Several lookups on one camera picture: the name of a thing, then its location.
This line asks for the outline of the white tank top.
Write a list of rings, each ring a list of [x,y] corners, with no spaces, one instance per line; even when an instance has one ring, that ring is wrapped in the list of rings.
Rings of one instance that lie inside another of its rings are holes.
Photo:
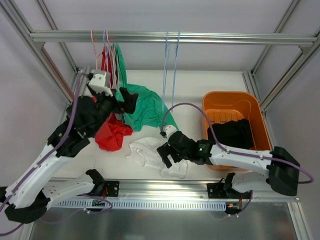
[[[188,163],[185,160],[174,163],[173,159],[169,157],[169,162],[172,164],[170,168],[167,168],[162,162],[157,148],[164,143],[164,140],[155,137],[143,137],[135,140],[129,144],[130,154],[125,158],[135,161],[141,167],[157,170],[159,175],[164,179],[185,179],[188,172]]]

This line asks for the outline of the green tank top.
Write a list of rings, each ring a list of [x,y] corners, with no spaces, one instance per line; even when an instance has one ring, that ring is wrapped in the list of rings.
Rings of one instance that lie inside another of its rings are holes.
[[[166,105],[163,105],[161,97],[154,91],[145,86],[127,83],[127,73],[125,61],[119,44],[114,43],[115,47],[115,66],[117,76],[117,86],[126,88],[130,94],[138,94],[134,113],[124,113],[122,122],[132,128],[133,131],[139,132],[143,126],[162,128],[162,125],[177,124],[173,116],[169,113]]]

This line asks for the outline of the pink hanger with green top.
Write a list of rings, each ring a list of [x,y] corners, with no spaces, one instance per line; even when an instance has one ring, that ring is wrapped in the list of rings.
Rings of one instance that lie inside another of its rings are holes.
[[[109,37],[109,31],[105,30],[105,38],[107,41],[107,55],[109,56],[110,69],[111,69],[111,80],[110,87],[112,89],[119,89],[119,55],[118,55],[118,43],[111,42]]]

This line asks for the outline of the black tank top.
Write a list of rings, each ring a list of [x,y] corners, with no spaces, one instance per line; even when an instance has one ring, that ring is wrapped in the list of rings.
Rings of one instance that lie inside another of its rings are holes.
[[[223,124],[214,123],[211,126],[216,139],[223,145],[247,150],[254,147],[250,122],[245,118]]]

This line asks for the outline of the blue hanger with black top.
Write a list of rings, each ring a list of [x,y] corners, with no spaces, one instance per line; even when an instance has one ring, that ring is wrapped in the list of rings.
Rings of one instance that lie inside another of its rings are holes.
[[[176,46],[175,46],[174,68],[173,68],[172,98],[171,98],[171,106],[172,107],[175,103],[176,75],[177,75],[177,63],[178,63],[180,37],[181,37],[181,32],[178,31],[177,42],[176,42]]]

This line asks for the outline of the blue hanger with white top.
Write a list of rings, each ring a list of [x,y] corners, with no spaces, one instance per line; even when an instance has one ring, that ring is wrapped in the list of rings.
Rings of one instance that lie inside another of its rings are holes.
[[[163,82],[162,82],[162,111],[165,111],[165,96],[166,96],[166,85],[167,85],[167,74],[168,74],[168,60],[170,56],[170,44],[169,32],[166,32],[165,36],[165,48],[164,48],[164,67],[163,67]]]

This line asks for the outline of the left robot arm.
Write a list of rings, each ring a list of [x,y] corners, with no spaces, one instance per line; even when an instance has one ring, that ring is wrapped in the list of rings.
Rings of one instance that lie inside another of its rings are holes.
[[[89,145],[111,114],[134,113],[138,93],[120,87],[117,91],[78,96],[67,108],[67,118],[47,139],[42,152],[28,170],[12,185],[1,187],[0,208],[9,221],[29,224],[40,219],[53,205],[78,195],[101,196],[105,180],[96,169],[61,184],[48,181],[66,163]]]

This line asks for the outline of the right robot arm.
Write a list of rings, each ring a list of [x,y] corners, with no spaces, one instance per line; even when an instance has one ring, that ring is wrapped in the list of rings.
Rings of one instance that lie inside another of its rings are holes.
[[[201,139],[194,141],[181,131],[169,133],[167,141],[156,149],[167,168],[187,160],[197,165],[233,166],[245,173],[228,173],[223,193],[239,199],[251,191],[269,191],[295,197],[298,192],[300,164],[282,147],[269,150],[249,150]]]

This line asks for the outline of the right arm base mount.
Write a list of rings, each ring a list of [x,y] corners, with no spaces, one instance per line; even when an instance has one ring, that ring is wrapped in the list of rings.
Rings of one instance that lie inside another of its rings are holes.
[[[224,183],[207,183],[207,195],[209,199],[226,199],[227,195],[224,191]]]

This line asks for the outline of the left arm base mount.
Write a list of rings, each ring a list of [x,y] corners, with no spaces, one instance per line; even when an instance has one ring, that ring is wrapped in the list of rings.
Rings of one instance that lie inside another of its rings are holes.
[[[104,185],[98,196],[100,197],[118,197],[120,190],[120,182],[115,180],[107,180],[104,182]]]

